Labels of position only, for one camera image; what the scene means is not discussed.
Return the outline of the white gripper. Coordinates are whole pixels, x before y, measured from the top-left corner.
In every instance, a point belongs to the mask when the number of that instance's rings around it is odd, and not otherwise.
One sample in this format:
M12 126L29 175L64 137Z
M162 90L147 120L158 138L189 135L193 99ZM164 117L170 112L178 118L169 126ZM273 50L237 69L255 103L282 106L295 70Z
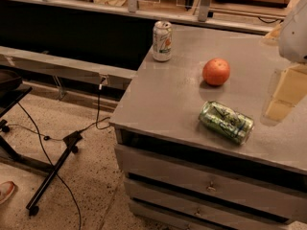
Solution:
M282 23L279 55L291 62L307 62L307 0L299 0ZM307 64L290 64L272 74L261 123L280 124L307 95Z

